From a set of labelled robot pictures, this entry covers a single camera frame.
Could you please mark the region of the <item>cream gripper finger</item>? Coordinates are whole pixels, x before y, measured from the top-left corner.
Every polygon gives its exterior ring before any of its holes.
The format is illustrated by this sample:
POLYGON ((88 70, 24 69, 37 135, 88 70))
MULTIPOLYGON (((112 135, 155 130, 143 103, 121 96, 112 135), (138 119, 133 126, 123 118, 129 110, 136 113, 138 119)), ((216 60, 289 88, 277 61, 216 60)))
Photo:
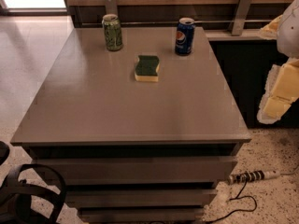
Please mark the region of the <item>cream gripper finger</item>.
POLYGON ((277 32, 278 32, 278 25, 281 20, 282 16, 279 15, 266 24, 263 28, 259 31, 259 37, 266 40, 276 40, 277 39, 277 32))
POLYGON ((282 66, 274 64, 268 73, 257 120, 262 124, 279 121, 299 98, 299 60, 290 58, 282 66))

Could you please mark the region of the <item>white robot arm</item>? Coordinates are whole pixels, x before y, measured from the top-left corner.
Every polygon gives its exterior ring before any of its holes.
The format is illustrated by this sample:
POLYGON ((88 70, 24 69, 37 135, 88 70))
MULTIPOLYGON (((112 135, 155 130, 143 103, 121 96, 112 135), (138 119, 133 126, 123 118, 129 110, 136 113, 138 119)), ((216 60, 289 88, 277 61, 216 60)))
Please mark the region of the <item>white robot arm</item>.
POLYGON ((272 65, 259 104, 257 120, 273 124, 299 98, 299 0, 294 0, 282 15, 261 28, 259 37, 276 40, 278 51, 288 57, 283 65, 272 65))

